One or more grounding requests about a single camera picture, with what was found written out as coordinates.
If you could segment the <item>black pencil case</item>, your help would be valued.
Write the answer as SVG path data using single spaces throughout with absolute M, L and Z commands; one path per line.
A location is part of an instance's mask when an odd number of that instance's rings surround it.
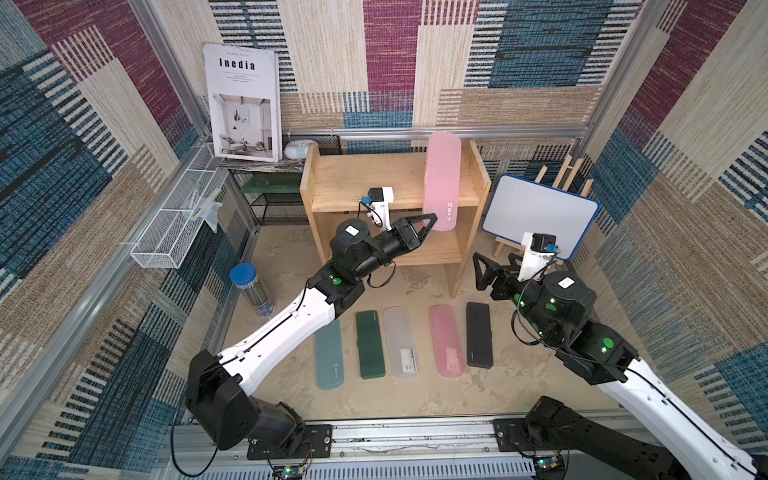
M 490 308 L 488 304 L 466 305 L 467 364 L 490 369 L 494 365 Z

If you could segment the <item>clear frosted pencil case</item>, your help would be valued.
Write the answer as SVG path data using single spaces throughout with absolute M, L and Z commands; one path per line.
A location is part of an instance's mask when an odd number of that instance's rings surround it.
M 383 323 L 393 375 L 399 379 L 415 377 L 419 373 L 418 355 L 407 309 L 385 309 Z

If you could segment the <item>pink opaque pencil case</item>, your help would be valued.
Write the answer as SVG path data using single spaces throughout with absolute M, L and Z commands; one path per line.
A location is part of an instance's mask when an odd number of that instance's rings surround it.
M 434 132 L 427 141 L 423 213 L 434 213 L 433 231 L 451 231 L 456 226 L 462 142 L 458 135 Z

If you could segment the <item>dark green pencil case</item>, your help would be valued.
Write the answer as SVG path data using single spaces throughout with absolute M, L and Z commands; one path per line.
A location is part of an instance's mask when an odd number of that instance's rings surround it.
M 378 314 L 375 310 L 357 312 L 355 320 L 361 378 L 383 377 L 386 365 Z

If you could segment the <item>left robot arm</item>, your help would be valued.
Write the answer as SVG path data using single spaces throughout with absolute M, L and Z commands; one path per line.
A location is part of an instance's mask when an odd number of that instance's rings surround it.
M 343 221 L 330 242 L 331 259 L 290 305 L 242 341 L 192 358 L 185 407 L 218 450 L 257 439 L 298 451 L 305 437 L 301 417 L 253 393 L 289 353 L 355 303 L 374 271 L 421 247 L 436 221 L 434 213 L 402 217 L 377 236 L 363 220 Z

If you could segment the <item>light blue pencil case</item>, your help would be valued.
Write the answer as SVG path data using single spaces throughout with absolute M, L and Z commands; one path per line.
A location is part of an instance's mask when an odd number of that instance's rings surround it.
M 316 381 L 321 390 L 333 390 L 344 383 L 342 330 L 338 319 L 315 334 Z

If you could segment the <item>translucent pink pencil case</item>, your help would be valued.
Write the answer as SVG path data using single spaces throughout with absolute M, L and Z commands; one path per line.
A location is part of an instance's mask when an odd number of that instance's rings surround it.
M 428 317 L 438 373 L 445 378 L 462 376 L 466 365 L 453 308 L 445 304 L 431 306 Z

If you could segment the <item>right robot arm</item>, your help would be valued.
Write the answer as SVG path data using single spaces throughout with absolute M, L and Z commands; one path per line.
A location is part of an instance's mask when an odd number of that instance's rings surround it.
M 590 424 L 563 403 L 540 398 L 525 418 L 527 443 L 588 454 L 634 479 L 764 479 L 767 458 L 736 446 L 689 408 L 613 328 L 591 318 L 595 292 L 575 273 L 551 271 L 544 259 L 532 273 L 512 256 L 504 266 L 476 253 L 475 284 L 535 331 L 532 345 L 552 350 L 572 373 L 631 413 L 655 438 L 642 442 Z

